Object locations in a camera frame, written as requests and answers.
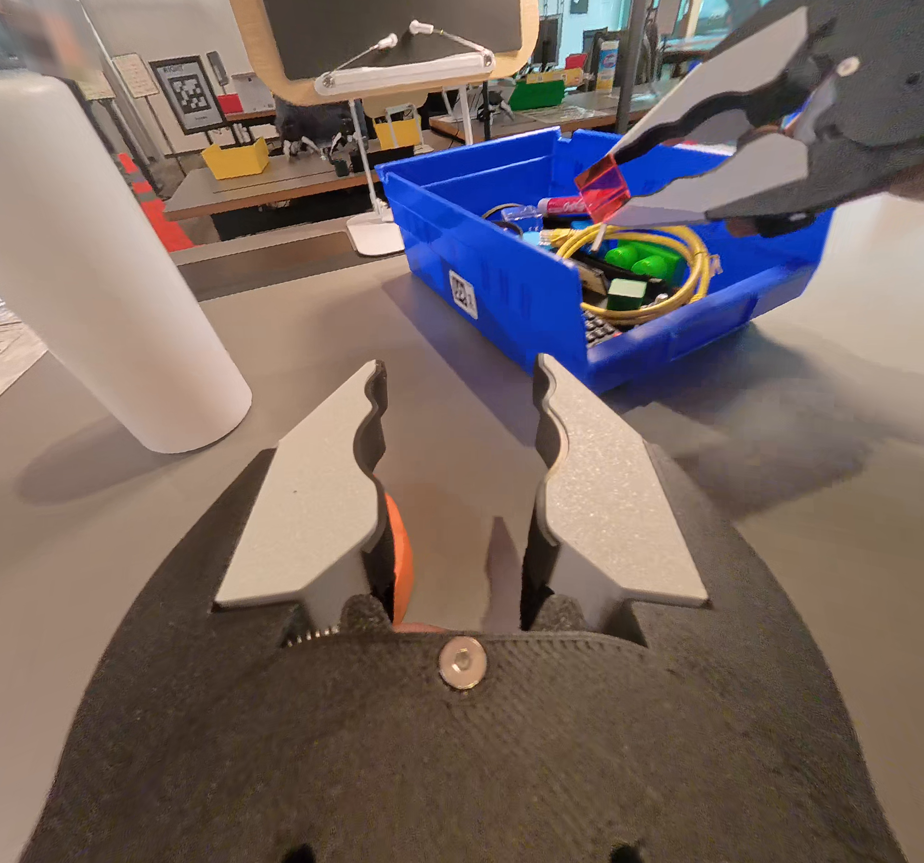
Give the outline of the white paper sign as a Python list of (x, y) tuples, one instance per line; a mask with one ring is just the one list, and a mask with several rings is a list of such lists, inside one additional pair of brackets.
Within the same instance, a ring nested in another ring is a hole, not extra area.
[(112, 57), (112, 64), (134, 100), (148, 100), (162, 93), (145, 61), (136, 52)]

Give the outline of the white board stand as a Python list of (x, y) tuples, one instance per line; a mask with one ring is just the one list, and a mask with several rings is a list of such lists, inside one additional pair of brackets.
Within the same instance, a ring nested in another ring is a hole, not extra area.
[(403, 254), (406, 247), (400, 229), (394, 222), (391, 210), (376, 193), (365, 144), (366, 125), (364, 120), (360, 120), (358, 101), (351, 99), (348, 102), (372, 209), (348, 219), (347, 234), (354, 251), (363, 258), (385, 258)]

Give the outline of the blue plastic bin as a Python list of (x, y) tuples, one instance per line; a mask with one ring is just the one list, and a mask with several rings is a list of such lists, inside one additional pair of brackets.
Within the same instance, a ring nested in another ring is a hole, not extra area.
[(834, 211), (775, 238), (695, 231), (719, 257), (701, 301), (589, 348), (574, 266), (484, 220), (503, 202), (534, 205), (576, 192), (575, 177), (618, 136), (558, 128), (464, 145), (382, 166), (410, 270), (506, 356), (531, 372), (538, 353), (596, 394), (653, 375), (799, 297), (819, 265)]

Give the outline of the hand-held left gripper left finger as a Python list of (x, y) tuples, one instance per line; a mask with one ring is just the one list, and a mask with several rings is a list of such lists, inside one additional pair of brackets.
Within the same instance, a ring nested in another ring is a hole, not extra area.
[(387, 373), (369, 361), (278, 442), (215, 595), (223, 610), (295, 603), (339, 615), (355, 595), (391, 613), (391, 527), (375, 476)]

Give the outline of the orange tape roll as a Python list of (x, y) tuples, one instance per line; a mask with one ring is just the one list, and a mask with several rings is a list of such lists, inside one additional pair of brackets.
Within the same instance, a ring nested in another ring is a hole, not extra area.
[(414, 557), (410, 536), (392, 496), (385, 494), (389, 527), (395, 554), (394, 626), (404, 624), (410, 606), (414, 582)]

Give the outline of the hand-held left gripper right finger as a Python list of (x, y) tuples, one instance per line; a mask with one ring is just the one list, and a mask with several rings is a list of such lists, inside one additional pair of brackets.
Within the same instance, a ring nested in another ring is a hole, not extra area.
[(648, 447), (549, 354), (537, 355), (537, 487), (523, 558), (523, 628), (552, 596), (589, 630), (613, 630), (625, 603), (700, 608), (709, 594)]

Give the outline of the wooden work table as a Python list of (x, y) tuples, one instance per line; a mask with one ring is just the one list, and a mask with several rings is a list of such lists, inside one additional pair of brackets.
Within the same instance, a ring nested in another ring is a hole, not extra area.
[[(510, 114), (500, 111), (491, 118), (491, 140), (549, 128), (559, 128), (563, 135), (571, 135), (577, 130), (614, 133), (618, 107), (617, 94), (618, 91), (612, 94), (607, 92), (567, 94), (559, 106)], [(658, 93), (645, 93), (641, 88), (633, 91), (629, 110), (630, 124), (649, 112), (658, 99)], [(472, 142), (485, 141), (483, 121), (470, 119), (469, 125)], [(468, 142), (462, 118), (434, 117), (430, 120), (430, 130), (453, 141), (460, 141), (463, 144)]]

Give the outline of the yellow storage bin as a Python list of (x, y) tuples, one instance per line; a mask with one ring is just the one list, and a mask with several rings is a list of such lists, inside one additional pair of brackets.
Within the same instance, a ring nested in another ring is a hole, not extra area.
[(420, 118), (416, 115), (378, 117), (374, 119), (373, 128), (383, 151), (419, 149), (425, 145)]
[(269, 147), (264, 138), (227, 148), (213, 143), (201, 152), (201, 157), (214, 179), (219, 182), (260, 176), (270, 164)]

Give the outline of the black remote control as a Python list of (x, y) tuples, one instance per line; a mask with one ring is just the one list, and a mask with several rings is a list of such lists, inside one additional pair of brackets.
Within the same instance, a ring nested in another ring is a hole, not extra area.
[(588, 304), (581, 305), (585, 345), (588, 352), (606, 342), (631, 331), (632, 322), (617, 322), (604, 314), (605, 309)]

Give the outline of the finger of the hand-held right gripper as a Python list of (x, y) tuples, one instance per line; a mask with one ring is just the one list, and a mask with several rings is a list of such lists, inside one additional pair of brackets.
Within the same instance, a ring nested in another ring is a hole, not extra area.
[(807, 209), (773, 208), (769, 194), (809, 176), (809, 145), (782, 132), (750, 141), (700, 176), (680, 177), (625, 204), (625, 227), (657, 228), (727, 218), (801, 219)]
[(664, 141), (685, 139), (711, 118), (743, 111), (783, 78), (808, 37), (805, 5), (769, 18), (756, 14), (632, 126), (612, 156), (637, 158)]

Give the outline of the red transparent cube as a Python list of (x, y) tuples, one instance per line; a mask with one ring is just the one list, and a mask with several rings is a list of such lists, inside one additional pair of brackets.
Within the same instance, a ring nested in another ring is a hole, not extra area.
[(631, 199), (629, 185), (613, 152), (584, 170), (574, 180), (589, 218), (605, 224)]

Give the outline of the white squeeze bottle black cap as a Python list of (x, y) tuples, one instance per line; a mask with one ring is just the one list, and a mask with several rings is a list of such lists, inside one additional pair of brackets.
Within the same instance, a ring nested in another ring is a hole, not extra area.
[(186, 453), (251, 390), (62, 81), (1, 81), (1, 293), (137, 440)]

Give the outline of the green box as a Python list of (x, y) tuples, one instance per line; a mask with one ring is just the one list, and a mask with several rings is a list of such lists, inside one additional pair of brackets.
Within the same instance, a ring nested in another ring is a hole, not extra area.
[(565, 98), (565, 80), (556, 75), (552, 79), (531, 82), (521, 79), (516, 82), (507, 105), (513, 113), (560, 106)]

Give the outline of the framed black white tag sign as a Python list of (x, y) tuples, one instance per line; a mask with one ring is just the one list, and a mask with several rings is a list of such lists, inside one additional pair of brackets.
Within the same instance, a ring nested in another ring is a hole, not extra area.
[(184, 135), (227, 128), (214, 86), (199, 55), (153, 60), (148, 66)]

